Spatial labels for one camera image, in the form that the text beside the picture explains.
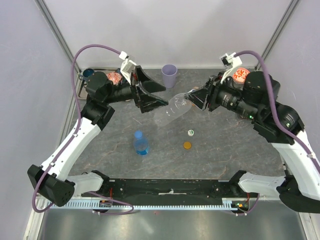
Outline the clear bottle blue-white cap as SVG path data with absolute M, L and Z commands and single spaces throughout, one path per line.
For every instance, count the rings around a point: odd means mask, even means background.
M 168 105 L 155 111 L 153 120 L 157 126 L 164 127 L 170 124 L 192 108 L 192 103 L 185 99 L 185 94 L 176 94 L 169 100 Z

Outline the white green bottle cap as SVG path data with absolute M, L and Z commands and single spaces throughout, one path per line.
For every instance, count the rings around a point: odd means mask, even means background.
M 189 129 L 188 132 L 187 132 L 187 134 L 188 134 L 190 137 L 192 137 L 192 136 L 195 134 L 195 132 L 194 132 L 194 130 Z

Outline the orange bottle cap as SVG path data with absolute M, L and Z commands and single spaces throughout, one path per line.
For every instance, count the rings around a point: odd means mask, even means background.
M 183 148 L 184 148 L 184 149 L 188 150 L 188 149 L 190 149 L 191 147 L 192 147 L 192 144 L 191 144 L 189 141 L 185 141 L 185 142 L 183 143 Z

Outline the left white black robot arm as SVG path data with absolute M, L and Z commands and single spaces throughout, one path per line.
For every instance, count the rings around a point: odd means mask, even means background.
M 75 164 L 88 144 L 107 126 L 115 110 L 113 103 L 134 100 L 141 113 L 168 105 L 155 95 L 166 87 L 151 79 L 141 66 L 134 67 L 125 84 L 115 85 L 102 71 L 94 72 L 86 86 L 87 100 L 73 130 L 55 152 L 40 166 L 31 165 L 27 171 L 30 182 L 40 194 L 57 207 L 66 205 L 72 197 L 94 192 L 99 197 L 110 191 L 109 178 L 93 170 L 87 174 L 70 176 Z

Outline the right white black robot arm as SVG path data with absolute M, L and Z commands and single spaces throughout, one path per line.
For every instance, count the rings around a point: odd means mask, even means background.
M 279 198 L 291 210 L 320 211 L 320 163 L 312 152 L 305 126 L 295 109 L 277 102 L 280 83 L 261 71 L 245 77 L 242 87 L 230 77 L 211 76 L 202 88 L 185 94 L 201 110 L 223 107 L 251 121 L 253 129 L 280 154 L 288 172 L 281 177 L 238 171 L 229 184 L 235 197 L 245 192 Z

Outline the blue water bottle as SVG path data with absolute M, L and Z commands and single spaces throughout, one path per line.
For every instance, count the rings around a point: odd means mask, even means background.
M 133 147 L 138 155 L 145 156 L 149 153 L 149 142 L 142 131 L 137 130 L 134 133 Z

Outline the lavender plastic cup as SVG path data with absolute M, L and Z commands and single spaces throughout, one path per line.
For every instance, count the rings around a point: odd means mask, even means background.
M 173 64 L 166 64 L 161 69 L 162 80 L 167 89 L 173 88 L 177 81 L 178 69 Z

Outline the red patterned bowl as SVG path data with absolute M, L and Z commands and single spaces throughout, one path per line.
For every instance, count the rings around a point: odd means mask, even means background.
M 119 86 L 122 82 L 122 75 L 118 72 L 109 72 L 106 74 L 107 78 L 115 85 Z

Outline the red white floral bowl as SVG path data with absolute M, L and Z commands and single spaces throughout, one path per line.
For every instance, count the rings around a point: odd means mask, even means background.
M 250 71 L 246 68 L 239 67 L 234 74 L 232 75 L 233 80 L 237 84 L 244 84 L 247 78 L 247 75 L 250 73 Z

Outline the dark blue teacup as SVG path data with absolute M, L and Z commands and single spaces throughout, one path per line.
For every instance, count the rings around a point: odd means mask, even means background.
M 95 70 L 92 68 L 87 68 L 84 71 L 82 71 L 79 75 L 79 78 L 82 81 L 88 82 L 89 81 L 89 77 L 92 76 L 95 73 Z

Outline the metal tray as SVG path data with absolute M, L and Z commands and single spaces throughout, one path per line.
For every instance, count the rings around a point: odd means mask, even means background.
M 121 74 L 120 70 L 118 70 L 117 68 L 98 68 L 98 67 L 89 67 L 89 68 L 94 69 L 94 72 L 103 72 L 106 76 L 107 76 L 107 73 L 110 73 L 110 72 L 117 72 L 117 73 Z M 81 72 L 78 74 L 78 78 L 81 83 L 80 83 L 80 88 L 78 90 L 77 96 L 80 100 L 85 100 L 88 95 L 85 88 L 86 88 L 89 81 L 85 82 L 80 79 Z

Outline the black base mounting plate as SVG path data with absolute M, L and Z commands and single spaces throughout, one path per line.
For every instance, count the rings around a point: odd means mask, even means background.
M 222 199 L 252 200 L 258 196 L 233 182 L 217 179 L 113 178 L 97 193 L 135 206 L 220 205 Z

